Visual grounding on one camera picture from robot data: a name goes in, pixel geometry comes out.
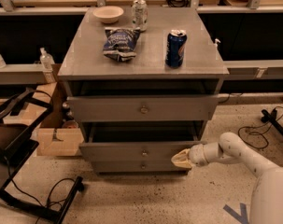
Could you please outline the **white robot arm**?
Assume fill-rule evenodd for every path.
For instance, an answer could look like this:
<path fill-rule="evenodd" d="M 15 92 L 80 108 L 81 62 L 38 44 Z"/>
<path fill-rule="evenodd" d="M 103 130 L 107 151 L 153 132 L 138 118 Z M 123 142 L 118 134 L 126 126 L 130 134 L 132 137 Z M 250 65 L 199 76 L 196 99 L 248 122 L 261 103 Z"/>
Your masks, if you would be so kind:
<path fill-rule="evenodd" d="M 249 224 L 283 224 L 283 167 L 254 151 L 237 134 L 223 133 L 218 142 L 185 148 L 171 162 L 188 169 L 210 163 L 244 164 L 255 176 Z"/>

